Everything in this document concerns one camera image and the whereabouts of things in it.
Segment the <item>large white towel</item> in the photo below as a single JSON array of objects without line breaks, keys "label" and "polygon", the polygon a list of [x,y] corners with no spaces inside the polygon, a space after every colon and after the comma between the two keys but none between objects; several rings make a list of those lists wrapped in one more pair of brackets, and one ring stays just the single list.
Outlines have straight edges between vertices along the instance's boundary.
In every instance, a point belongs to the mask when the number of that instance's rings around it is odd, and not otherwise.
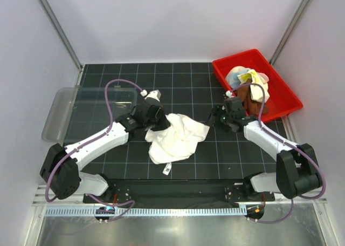
[{"label": "large white towel", "polygon": [[210,127],[186,115],[166,115],[170,127],[162,131],[148,130],[145,136],[150,143],[149,157],[156,164],[169,164],[192,156],[198,143],[207,137]]}]

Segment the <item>patterned white cloth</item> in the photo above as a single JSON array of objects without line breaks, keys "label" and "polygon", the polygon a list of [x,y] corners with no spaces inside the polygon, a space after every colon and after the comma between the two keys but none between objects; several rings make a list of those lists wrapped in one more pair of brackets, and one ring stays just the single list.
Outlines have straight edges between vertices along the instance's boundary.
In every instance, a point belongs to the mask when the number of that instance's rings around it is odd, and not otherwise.
[{"label": "patterned white cloth", "polygon": [[[257,72],[254,69],[243,66],[235,66],[228,72],[225,80],[230,85],[230,87],[234,89],[238,88],[248,80],[251,80],[252,83],[258,84],[263,88],[265,94],[265,103],[270,98],[270,95],[268,93],[269,77],[264,73]],[[263,92],[259,86],[251,86],[251,99],[259,103],[263,102]]]}]

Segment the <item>left aluminium frame post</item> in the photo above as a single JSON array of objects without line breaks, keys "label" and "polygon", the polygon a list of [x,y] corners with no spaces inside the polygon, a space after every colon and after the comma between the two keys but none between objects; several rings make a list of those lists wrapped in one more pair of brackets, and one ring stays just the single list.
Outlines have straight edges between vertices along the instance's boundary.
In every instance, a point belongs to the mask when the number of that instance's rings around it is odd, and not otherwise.
[{"label": "left aluminium frame post", "polygon": [[37,0],[41,5],[42,9],[44,10],[48,20],[50,21],[51,25],[53,26],[56,34],[58,35],[60,41],[62,42],[63,46],[65,47],[67,53],[69,54],[70,58],[72,59],[74,65],[77,67],[79,71],[82,70],[82,63],[80,62],[77,54],[75,53],[68,37],[66,36],[62,26],[60,25],[52,7],[50,6],[48,0]]}]

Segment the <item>slotted metal rail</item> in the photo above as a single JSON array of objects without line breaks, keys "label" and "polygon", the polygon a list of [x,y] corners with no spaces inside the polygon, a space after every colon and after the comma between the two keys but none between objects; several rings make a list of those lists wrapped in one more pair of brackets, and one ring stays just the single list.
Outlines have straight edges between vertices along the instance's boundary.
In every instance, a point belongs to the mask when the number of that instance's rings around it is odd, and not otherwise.
[{"label": "slotted metal rail", "polygon": [[143,209],[132,208],[129,211],[120,208],[111,209],[101,206],[84,207],[47,207],[47,217],[115,217],[123,214],[124,217],[173,217],[173,216],[245,216],[245,205],[237,208],[214,208],[214,209]]}]

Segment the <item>brown towel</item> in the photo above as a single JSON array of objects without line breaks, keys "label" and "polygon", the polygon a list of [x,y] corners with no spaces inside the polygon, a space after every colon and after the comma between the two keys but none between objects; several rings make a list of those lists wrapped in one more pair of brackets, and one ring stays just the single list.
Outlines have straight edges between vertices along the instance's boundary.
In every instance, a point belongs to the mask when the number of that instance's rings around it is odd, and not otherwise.
[{"label": "brown towel", "polygon": [[263,92],[258,85],[244,85],[251,82],[252,79],[248,79],[236,88],[234,93],[241,99],[243,107],[249,115],[259,115],[263,102]]}]

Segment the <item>red plastic bin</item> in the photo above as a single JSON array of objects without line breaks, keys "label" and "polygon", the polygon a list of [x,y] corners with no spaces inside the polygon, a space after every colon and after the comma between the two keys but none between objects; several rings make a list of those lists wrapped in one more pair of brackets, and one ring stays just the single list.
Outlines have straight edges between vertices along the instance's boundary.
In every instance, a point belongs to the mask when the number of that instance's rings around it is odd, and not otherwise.
[{"label": "red plastic bin", "polygon": [[303,104],[299,98],[257,49],[247,50],[214,60],[212,66],[217,80],[226,91],[233,89],[225,77],[235,66],[248,67],[268,76],[268,93],[270,94],[270,98],[266,105],[269,112],[263,114],[261,118],[264,123],[289,115],[303,108]]}]

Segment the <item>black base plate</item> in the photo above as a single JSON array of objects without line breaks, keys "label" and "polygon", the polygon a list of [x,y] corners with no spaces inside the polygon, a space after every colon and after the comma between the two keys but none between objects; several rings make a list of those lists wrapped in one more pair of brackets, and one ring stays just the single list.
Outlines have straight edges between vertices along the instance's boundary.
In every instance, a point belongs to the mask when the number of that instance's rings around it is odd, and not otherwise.
[{"label": "black base plate", "polygon": [[110,194],[108,202],[134,200],[136,208],[227,208],[235,203],[275,201],[273,193],[257,193],[248,182],[238,179],[111,179],[110,182],[115,192]]}]

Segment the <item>right aluminium frame post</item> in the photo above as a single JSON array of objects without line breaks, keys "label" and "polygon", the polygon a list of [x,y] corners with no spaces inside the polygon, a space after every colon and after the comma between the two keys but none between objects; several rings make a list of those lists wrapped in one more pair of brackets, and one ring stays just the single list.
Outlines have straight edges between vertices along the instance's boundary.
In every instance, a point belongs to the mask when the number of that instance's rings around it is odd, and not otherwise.
[{"label": "right aluminium frame post", "polygon": [[293,14],[293,17],[289,21],[289,24],[281,37],[277,48],[275,49],[271,59],[269,60],[269,63],[271,65],[274,65],[277,60],[279,59],[281,53],[283,52],[285,46],[287,45],[289,39],[292,37],[294,31],[297,29],[297,26],[301,22],[304,14],[306,13],[308,7],[312,3],[313,0],[301,0],[299,5],[297,6],[296,11]]}]

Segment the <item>clear plastic tray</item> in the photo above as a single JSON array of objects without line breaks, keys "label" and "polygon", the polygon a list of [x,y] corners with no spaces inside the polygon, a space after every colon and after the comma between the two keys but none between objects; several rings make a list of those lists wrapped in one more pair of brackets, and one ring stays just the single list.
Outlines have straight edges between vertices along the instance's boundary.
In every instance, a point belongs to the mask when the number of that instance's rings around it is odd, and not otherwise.
[{"label": "clear plastic tray", "polygon": [[42,139],[73,144],[108,127],[109,123],[103,87],[65,87],[56,93]]}]

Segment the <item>aluminium frame post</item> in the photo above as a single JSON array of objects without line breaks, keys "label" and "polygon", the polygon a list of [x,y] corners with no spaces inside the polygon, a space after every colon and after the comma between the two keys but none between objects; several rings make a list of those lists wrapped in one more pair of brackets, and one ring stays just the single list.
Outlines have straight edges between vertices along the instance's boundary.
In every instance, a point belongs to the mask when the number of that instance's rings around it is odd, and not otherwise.
[{"label": "aluminium frame post", "polygon": [[297,26],[301,22],[304,14],[306,13],[308,7],[312,3],[313,0],[301,0],[299,5],[297,6],[296,11],[293,14],[293,17],[289,21],[289,24],[281,37],[277,48],[275,49],[271,59],[269,60],[269,63],[271,65],[274,65],[277,60],[279,59],[281,53],[283,52],[285,46],[287,45],[289,39],[292,37],[294,31],[297,29]]},{"label": "aluminium frame post", "polygon": [[48,20],[50,21],[51,25],[53,26],[56,34],[58,35],[60,41],[62,42],[63,46],[65,47],[67,53],[69,54],[70,58],[72,59],[74,65],[77,67],[79,71],[82,70],[82,63],[80,62],[77,54],[75,53],[68,37],[66,36],[62,26],[60,25],[52,7],[50,6],[48,0],[37,0],[41,5],[42,9],[44,10]]}]

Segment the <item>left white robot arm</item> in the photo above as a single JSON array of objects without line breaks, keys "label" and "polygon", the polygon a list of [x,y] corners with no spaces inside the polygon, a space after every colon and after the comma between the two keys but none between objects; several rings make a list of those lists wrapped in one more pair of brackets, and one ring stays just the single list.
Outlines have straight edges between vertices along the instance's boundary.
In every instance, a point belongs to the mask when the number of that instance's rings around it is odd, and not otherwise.
[{"label": "left white robot arm", "polygon": [[135,106],[134,112],[115,119],[107,128],[74,144],[51,146],[40,176],[46,182],[45,197],[64,200],[73,194],[84,194],[92,200],[108,203],[116,194],[116,187],[105,174],[89,174],[82,170],[107,151],[126,144],[131,138],[146,131],[163,131],[170,127],[161,102],[146,97]]}]

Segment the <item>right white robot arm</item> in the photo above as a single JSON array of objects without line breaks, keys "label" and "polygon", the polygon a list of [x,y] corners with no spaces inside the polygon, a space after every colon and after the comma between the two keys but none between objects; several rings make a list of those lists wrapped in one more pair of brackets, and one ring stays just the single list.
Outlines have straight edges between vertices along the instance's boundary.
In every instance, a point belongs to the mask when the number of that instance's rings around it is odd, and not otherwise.
[{"label": "right white robot arm", "polygon": [[258,173],[244,179],[243,195],[255,201],[263,192],[281,193],[288,199],[301,197],[320,189],[316,199],[326,190],[313,147],[299,145],[269,129],[259,117],[247,115],[237,97],[226,98],[223,105],[213,107],[206,125],[224,132],[242,132],[244,138],[275,160],[275,172]]}]

